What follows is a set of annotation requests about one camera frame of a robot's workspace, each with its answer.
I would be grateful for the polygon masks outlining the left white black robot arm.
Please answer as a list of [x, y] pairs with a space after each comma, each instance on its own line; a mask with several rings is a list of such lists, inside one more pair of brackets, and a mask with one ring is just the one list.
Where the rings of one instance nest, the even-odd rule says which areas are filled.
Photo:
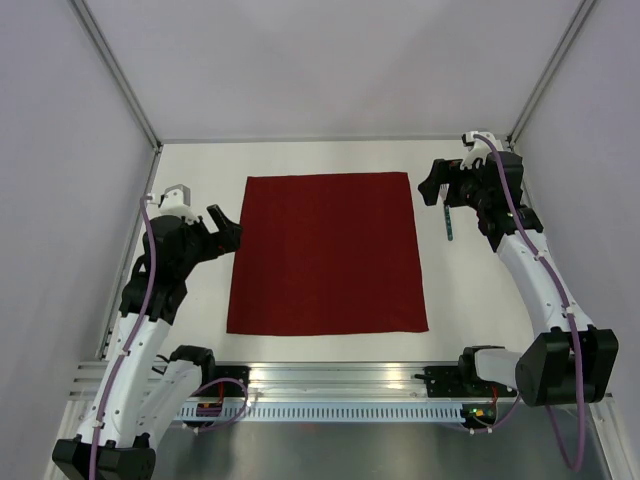
[[143, 253], [125, 285], [118, 326], [91, 408], [75, 435], [57, 440], [52, 461], [69, 479], [149, 479], [162, 437], [186, 400], [212, 393], [219, 383], [213, 352], [182, 345], [154, 387], [149, 376], [186, 297], [196, 266], [236, 252], [242, 227], [208, 207], [216, 231], [187, 205], [145, 216]]

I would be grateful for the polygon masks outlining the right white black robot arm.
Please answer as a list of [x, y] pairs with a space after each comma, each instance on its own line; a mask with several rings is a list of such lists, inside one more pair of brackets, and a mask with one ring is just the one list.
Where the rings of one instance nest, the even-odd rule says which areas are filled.
[[456, 381], [478, 395], [492, 382], [517, 390], [529, 406], [601, 401], [619, 350], [610, 329], [597, 328], [555, 271], [543, 226], [522, 200], [520, 156], [501, 152], [463, 169], [460, 160], [437, 159], [418, 190], [426, 205], [470, 207], [517, 286], [535, 339], [523, 353], [502, 346], [463, 350]]

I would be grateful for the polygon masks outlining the fork with teal handle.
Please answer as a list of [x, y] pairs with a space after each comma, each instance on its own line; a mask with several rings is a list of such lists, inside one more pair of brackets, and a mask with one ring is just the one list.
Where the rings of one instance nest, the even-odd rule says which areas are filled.
[[446, 201], [447, 194], [448, 194], [448, 185], [444, 184], [440, 187], [439, 195], [443, 205], [443, 214], [444, 214], [447, 240], [449, 242], [452, 242], [454, 240], [454, 235], [453, 235], [453, 228], [452, 228], [452, 221], [451, 221], [450, 206], [447, 204], [447, 201]]

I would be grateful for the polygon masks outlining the dark red cloth napkin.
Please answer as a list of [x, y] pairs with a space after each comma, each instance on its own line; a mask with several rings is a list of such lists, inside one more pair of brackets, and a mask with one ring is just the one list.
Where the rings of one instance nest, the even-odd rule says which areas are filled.
[[427, 331], [407, 174], [250, 177], [240, 223], [228, 333]]

